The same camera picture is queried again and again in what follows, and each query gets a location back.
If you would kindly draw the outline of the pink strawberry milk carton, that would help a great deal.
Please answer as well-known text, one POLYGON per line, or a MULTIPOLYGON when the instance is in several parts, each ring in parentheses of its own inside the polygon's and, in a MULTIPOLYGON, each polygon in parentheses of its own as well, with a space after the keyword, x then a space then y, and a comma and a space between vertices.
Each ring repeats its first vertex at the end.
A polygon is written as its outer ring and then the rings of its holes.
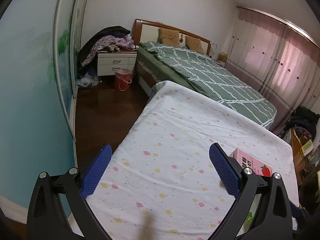
POLYGON ((242 168, 250 168, 255 172, 255 174, 259 176, 272 176, 272 168, 270 166, 260 161, 259 159, 245 153, 239 148, 236 148, 229 156, 234 158, 242 168))

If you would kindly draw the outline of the orange wooden desk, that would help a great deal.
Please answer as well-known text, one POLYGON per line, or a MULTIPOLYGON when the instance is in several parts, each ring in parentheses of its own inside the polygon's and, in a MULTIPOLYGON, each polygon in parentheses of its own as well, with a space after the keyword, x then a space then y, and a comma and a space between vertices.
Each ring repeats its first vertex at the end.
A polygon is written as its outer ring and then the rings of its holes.
POLYGON ((319 146, 314 146, 311 134, 301 127, 291 128, 290 137, 298 185, 309 183, 319 172, 319 146))

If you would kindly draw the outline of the black bag pile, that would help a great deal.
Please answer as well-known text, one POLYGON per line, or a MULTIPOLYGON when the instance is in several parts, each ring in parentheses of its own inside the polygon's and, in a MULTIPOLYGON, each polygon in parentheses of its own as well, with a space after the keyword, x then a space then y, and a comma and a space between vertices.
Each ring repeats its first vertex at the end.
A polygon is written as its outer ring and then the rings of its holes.
POLYGON ((317 133, 317 123, 319 121, 319 114, 311 111, 304 106, 298 106, 292 113, 286 123, 287 128, 301 127, 306 129, 313 139, 317 133))

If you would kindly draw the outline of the floral white table cloth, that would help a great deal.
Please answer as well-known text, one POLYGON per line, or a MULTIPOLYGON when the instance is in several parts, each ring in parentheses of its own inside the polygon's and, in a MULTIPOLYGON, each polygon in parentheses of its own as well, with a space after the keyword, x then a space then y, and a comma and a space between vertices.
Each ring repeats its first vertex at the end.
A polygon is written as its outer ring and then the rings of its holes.
POLYGON ((215 142, 271 166, 298 204, 289 144, 170 81, 159 84, 87 202, 113 239, 207 239, 234 202, 209 159, 215 142))

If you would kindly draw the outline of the pink window curtain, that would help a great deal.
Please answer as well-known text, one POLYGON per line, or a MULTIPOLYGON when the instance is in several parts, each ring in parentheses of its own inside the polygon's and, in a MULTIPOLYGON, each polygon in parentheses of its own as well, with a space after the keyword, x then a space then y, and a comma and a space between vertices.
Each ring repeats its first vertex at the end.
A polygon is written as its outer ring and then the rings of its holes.
POLYGON ((298 106, 312 108, 319 99, 319 48, 260 12, 239 9, 226 68, 274 105, 276 134, 298 106))

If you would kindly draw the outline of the red plastic bucket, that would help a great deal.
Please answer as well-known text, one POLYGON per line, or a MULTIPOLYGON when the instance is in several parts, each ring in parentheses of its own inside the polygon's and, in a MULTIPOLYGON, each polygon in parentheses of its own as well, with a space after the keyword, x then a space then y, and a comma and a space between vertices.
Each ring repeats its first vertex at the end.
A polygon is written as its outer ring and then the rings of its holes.
POLYGON ((119 91, 126 91, 132 83, 132 73, 128 69, 116 70, 115 77, 115 88, 119 91))

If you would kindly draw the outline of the small box bedside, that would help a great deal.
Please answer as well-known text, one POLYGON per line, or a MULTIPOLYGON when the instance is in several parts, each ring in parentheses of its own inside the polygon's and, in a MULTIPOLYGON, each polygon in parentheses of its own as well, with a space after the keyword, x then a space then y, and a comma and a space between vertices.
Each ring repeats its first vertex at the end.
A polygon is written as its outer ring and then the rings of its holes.
POLYGON ((225 53, 219 53, 216 60, 217 60, 218 62, 226 63, 226 62, 227 62, 227 57, 228 57, 227 54, 225 54, 225 53))

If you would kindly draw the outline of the white nightstand with drawers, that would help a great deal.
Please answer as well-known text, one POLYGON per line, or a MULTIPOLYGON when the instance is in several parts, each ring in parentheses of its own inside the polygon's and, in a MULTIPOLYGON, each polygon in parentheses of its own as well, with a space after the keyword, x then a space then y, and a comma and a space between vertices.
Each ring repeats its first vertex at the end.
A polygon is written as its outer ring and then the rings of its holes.
POLYGON ((136 64, 137 53, 135 51, 120 51, 98 53, 98 76, 114 75, 119 69, 127 69, 133 72, 136 64))

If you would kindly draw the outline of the sliding wardrobe door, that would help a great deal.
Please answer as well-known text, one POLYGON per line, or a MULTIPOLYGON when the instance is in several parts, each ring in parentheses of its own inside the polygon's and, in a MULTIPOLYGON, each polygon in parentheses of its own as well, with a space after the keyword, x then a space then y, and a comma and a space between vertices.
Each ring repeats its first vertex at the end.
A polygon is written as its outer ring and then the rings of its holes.
POLYGON ((75 55, 86 0, 1 0, 1 209, 27 214, 42 171, 76 165, 75 55))

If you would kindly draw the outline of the green plaid bed quilt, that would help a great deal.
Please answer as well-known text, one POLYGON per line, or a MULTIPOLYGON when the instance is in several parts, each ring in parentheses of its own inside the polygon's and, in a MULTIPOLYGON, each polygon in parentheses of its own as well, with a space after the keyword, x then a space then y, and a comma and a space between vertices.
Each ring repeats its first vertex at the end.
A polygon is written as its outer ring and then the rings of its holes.
POLYGON ((254 88, 244 83, 209 56, 186 47, 142 42, 141 48, 168 67, 184 86, 223 104, 268 129, 277 110, 254 88))

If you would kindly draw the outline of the right brown pillow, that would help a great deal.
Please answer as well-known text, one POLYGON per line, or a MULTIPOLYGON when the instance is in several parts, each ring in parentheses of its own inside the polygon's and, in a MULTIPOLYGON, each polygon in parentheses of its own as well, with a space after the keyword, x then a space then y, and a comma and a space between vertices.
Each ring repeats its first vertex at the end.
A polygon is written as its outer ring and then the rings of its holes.
POLYGON ((185 37, 185 46, 190 50, 196 51, 201 54, 205 54, 205 51, 202 48, 201 40, 199 38, 186 36, 185 37))

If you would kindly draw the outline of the brown pillow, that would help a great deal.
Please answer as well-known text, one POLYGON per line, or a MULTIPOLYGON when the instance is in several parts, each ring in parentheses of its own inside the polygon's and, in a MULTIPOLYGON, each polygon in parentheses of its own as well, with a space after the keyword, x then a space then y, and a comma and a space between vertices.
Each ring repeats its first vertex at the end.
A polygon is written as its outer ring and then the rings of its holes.
POLYGON ((190 50, 196 51, 201 54, 205 54, 205 51, 202 48, 201 40, 199 38, 186 36, 185 37, 185 46, 190 50))
POLYGON ((180 46, 180 38, 179 31, 159 28, 158 29, 158 39, 161 44, 179 47, 180 46))

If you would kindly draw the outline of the pile of clothes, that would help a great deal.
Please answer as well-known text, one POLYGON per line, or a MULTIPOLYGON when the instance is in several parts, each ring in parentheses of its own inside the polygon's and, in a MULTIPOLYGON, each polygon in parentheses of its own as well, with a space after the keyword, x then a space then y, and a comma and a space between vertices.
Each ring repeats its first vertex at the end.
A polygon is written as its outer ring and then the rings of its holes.
POLYGON ((130 31, 122 26, 110 26, 97 32, 85 43, 78 53, 78 64, 82 67, 88 65, 96 56, 97 52, 108 49, 133 50, 135 45, 130 35, 130 31))

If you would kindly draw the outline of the left brown pillow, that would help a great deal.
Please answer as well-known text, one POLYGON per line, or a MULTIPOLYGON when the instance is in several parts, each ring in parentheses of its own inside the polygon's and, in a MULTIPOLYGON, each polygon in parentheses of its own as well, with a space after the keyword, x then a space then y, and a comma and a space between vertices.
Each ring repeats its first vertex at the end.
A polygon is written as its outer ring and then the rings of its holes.
POLYGON ((158 39, 161 44, 179 47, 180 46, 180 38, 179 31, 159 28, 158 29, 158 39))

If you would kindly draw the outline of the wooden bed headboard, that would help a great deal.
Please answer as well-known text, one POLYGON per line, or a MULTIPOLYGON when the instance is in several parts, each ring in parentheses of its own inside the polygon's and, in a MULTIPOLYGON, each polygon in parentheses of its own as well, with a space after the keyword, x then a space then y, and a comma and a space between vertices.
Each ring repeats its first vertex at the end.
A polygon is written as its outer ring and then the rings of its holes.
POLYGON ((206 51, 207 55, 210 55, 211 42, 210 40, 203 38, 199 35, 190 33, 188 31, 172 27, 160 22, 152 22, 147 20, 135 19, 132 29, 132 38, 135 45, 139 45, 141 42, 158 41, 159 28, 178 31, 179 43, 181 46, 185 46, 185 37, 190 36, 201 40, 202 48, 206 51))

